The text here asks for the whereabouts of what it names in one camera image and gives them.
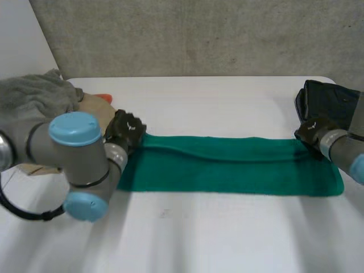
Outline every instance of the orange object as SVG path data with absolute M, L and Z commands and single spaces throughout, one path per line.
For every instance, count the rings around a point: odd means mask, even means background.
M 96 94 L 96 97 L 103 98 L 105 101 L 107 101 L 109 104 L 113 101 L 113 96 L 110 94 Z

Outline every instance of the black cable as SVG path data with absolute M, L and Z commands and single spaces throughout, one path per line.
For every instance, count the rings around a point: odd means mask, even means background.
M 0 204 L 4 208 L 6 208 L 9 212 L 11 212 L 12 214 L 14 214 L 22 219 L 30 220 L 30 221 L 50 221 L 51 219 L 64 213 L 62 206 L 58 207 L 55 210 L 50 210 L 50 211 L 39 213 L 39 214 L 26 212 L 24 210 L 17 208 L 6 198 L 5 193 L 2 190 L 1 173 L 0 173 Z

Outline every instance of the beige cloth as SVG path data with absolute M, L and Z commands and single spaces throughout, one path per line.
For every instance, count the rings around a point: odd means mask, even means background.
M 98 119 L 102 134 L 115 116 L 115 109 L 104 99 L 86 94 L 80 102 L 79 111 L 90 113 Z M 60 173 L 59 169 L 34 164 L 20 164 L 18 167 L 28 175 L 46 175 L 49 173 Z

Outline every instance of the white wall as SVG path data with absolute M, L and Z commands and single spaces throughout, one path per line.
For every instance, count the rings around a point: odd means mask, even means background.
M 28 0 L 0 0 L 0 79 L 57 68 Z

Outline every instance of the light blue joint cap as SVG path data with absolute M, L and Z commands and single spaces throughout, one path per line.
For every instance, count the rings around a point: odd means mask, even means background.
M 360 154 L 355 158 L 350 166 L 350 176 L 359 184 L 364 185 L 364 154 Z
M 86 192 L 70 192 L 63 202 L 64 211 L 80 221 L 96 222 L 108 208 L 105 200 Z
M 49 125 L 49 135 L 62 145 L 90 145 L 101 137 L 97 119 L 84 112 L 71 112 L 56 117 Z

